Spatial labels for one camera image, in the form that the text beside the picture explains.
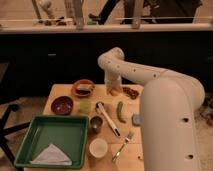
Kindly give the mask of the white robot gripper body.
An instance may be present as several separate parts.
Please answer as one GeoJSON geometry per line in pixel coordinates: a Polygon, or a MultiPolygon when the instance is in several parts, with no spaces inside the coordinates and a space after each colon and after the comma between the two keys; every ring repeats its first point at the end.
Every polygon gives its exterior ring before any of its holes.
{"type": "Polygon", "coordinates": [[[106,78],[105,79],[106,92],[109,95],[111,95],[110,90],[112,88],[120,89],[120,91],[122,92],[121,84],[122,84],[121,77],[118,77],[118,78],[115,78],[115,79],[106,78]]]}

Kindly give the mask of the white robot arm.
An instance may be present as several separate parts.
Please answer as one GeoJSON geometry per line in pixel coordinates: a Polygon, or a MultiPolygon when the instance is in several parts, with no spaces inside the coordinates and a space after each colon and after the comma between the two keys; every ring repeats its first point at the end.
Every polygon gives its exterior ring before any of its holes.
{"type": "Polygon", "coordinates": [[[205,91],[200,81],[170,69],[127,62],[121,48],[98,57],[105,85],[112,89],[123,78],[143,87],[140,125],[144,171],[201,171],[195,112],[205,91]]]}

